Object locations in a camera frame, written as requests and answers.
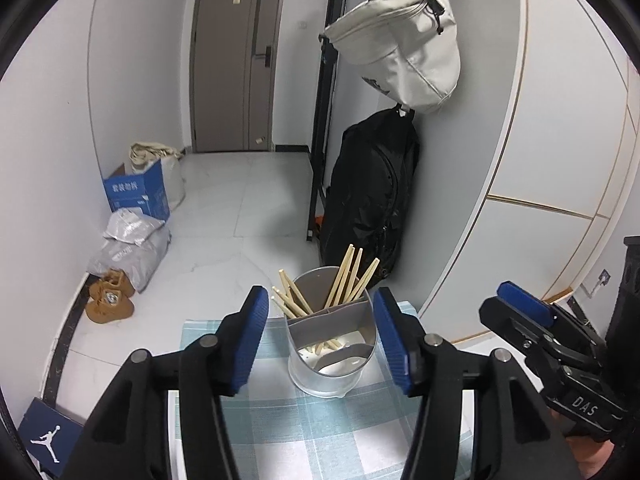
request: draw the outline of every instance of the black bag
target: black bag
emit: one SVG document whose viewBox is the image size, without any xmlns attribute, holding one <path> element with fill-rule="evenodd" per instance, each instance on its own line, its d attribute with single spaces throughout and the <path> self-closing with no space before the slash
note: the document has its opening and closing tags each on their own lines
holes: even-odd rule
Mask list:
<svg viewBox="0 0 640 480">
<path fill-rule="evenodd" d="M 420 152 L 413 118 L 398 105 L 350 126 L 331 175 L 320 256 L 326 266 L 339 266 L 349 244 L 362 247 L 358 276 L 380 259 L 370 285 L 386 278 L 399 256 Z"/>
</svg>

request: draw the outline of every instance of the checkered cloth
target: checkered cloth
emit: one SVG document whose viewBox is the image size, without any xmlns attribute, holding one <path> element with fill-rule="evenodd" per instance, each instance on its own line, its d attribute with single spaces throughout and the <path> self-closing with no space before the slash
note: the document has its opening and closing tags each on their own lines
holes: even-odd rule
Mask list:
<svg viewBox="0 0 640 480">
<path fill-rule="evenodd" d="M 415 315 L 406 302 L 401 310 Z M 268 319 L 246 386 L 223 397 L 226 429 L 243 479 L 399 479 L 420 399 L 393 384 L 380 342 L 356 388 L 341 399 L 319 399 L 297 389 L 287 371 L 284 318 Z M 220 325 L 187 321 L 181 348 Z M 176 436 L 180 438 L 176 412 Z M 468 478 L 473 436 L 463 419 L 456 479 Z"/>
</svg>

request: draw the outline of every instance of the brown shoe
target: brown shoe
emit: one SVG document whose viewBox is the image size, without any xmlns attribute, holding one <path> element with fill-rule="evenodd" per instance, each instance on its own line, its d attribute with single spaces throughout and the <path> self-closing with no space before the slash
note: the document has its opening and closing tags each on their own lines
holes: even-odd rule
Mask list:
<svg viewBox="0 0 640 480">
<path fill-rule="evenodd" d="M 100 280 L 89 286 L 89 296 L 94 298 L 95 301 L 98 301 L 102 297 L 102 292 L 107 289 L 120 290 L 127 298 L 130 298 L 136 293 L 136 289 L 131 285 L 124 270 L 107 270 Z"/>
<path fill-rule="evenodd" d="M 104 289 L 97 301 L 89 301 L 84 308 L 94 323 L 108 323 L 133 315 L 133 303 L 121 290 Z"/>
</svg>

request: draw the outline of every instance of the blue box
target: blue box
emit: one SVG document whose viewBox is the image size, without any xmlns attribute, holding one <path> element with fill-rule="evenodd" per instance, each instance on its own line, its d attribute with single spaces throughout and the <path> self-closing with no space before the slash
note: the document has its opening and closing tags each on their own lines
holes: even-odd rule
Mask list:
<svg viewBox="0 0 640 480">
<path fill-rule="evenodd" d="M 80 424 L 40 399 L 33 399 L 18 428 L 27 451 L 56 476 L 62 475 L 81 433 Z"/>
<path fill-rule="evenodd" d="M 145 215 L 159 220 L 169 218 L 160 159 L 145 173 L 110 176 L 103 182 L 111 211 L 121 207 L 139 207 Z"/>
</svg>

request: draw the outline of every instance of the white backpack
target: white backpack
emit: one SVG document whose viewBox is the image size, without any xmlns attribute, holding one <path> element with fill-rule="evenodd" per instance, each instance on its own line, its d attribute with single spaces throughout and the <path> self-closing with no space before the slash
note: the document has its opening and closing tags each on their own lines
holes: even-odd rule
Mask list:
<svg viewBox="0 0 640 480">
<path fill-rule="evenodd" d="M 437 108 L 456 88 L 460 53 L 449 0 L 367 0 L 324 34 L 364 81 L 413 110 Z"/>
</svg>

